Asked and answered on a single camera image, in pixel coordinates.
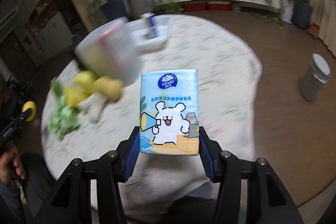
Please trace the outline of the person left hand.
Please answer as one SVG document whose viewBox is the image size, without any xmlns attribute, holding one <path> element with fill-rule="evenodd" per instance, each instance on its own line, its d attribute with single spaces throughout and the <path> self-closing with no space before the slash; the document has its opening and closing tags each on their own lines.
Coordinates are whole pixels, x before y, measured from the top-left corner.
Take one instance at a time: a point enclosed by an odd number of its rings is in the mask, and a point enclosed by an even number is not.
<svg viewBox="0 0 336 224">
<path fill-rule="evenodd" d="M 13 185 L 14 181 L 11 174 L 15 173 L 22 180 L 25 179 L 25 171 L 18 150 L 15 145 L 11 145 L 1 155 L 0 161 L 0 179 L 5 185 Z"/>
</svg>

